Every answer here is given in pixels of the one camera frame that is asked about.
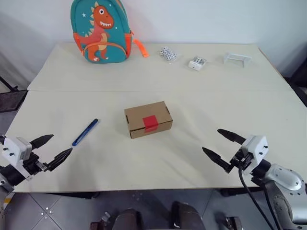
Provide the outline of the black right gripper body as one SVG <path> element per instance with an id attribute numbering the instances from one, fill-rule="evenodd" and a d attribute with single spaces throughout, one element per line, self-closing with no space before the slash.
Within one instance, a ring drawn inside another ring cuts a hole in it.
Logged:
<path id="1" fill-rule="evenodd" d="M 230 171 L 234 167 L 237 167 L 238 169 L 241 168 L 242 170 L 245 170 L 252 161 L 252 153 L 247 152 L 244 153 L 242 149 L 239 149 L 237 153 L 234 155 L 234 157 L 230 160 Z"/>

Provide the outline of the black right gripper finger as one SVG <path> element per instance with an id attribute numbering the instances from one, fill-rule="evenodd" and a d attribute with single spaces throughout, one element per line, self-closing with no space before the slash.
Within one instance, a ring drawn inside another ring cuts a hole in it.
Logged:
<path id="1" fill-rule="evenodd" d="M 242 145 L 245 142 L 245 138 L 228 130 L 225 129 L 218 129 L 217 132 L 219 134 L 221 134 L 222 136 L 224 136 L 226 139 L 232 141 L 232 142 L 236 142 L 240 145 Z"/>
<path id="2" fill-rule="evenodd" d="M 231 164 L 224 161 L 220 155 L 205 147 L 202 147 L 202 150 L 210 158 L 211 161 L 222 167 L 226 173 L 229 173 L 232 170 Z"/>

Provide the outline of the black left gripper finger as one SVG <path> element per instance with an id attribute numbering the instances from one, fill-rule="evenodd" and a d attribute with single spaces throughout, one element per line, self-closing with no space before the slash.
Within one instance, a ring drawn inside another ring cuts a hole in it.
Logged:
<path id="1" fill-rule="evenodd" d="M 73 148 L 69 148 L 56 155 L 54 160 L 47 164 L 47 169 L 51 172 L 60 166 L 68 158 L 72 150 Z"/>
<path id="2" fill-rule="evenodd" d="M 32 150 L 38 149 L 41 146 L 45 145 L 54 135 L 49 134 L 49 135 L 43 135 L 41 137 L 38 137 L 32 141 L 30 141 L 30 144 L 32 146 Z"/>

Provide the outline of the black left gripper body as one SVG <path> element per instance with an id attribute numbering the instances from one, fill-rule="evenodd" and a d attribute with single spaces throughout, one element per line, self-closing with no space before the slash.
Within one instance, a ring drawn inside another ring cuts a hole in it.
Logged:
<path id="1" fill-rule="evenodd" d="M 30 175 L 36 175 L 39 172 L 48 170 L 46 163 L 41 163 L 39 157 L 33 152 L 30 153 L 29 159 L 23 161 L 23 167 Z"/>

